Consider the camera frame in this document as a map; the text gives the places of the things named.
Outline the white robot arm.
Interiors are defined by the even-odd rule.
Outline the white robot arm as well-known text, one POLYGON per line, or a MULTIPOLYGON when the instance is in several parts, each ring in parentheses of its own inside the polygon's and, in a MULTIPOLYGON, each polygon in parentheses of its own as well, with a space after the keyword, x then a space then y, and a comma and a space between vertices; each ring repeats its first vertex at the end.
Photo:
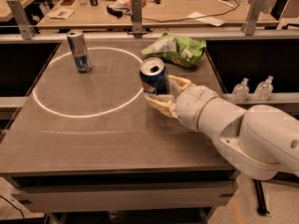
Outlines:
POLYGON ((271 179, 282 167, 299 176, 299 120, 270 105, 244 109, 183 77, 166 80, 167 94, 142 84, 149 105, 207 135, 235 169, 258 180, 271 179))

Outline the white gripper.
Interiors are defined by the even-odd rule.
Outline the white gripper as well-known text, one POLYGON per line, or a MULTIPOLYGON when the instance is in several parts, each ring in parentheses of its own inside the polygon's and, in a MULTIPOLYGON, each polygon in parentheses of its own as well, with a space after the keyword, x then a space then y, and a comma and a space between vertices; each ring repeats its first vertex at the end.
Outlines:
POLYGON ((204 107, 219 95, 206 86, 194 86, 189 79, 168 75, 170 94, 146 94, 148 104, 163 115, 176 119, 181 125, 198 132, 198 120, 204 107))

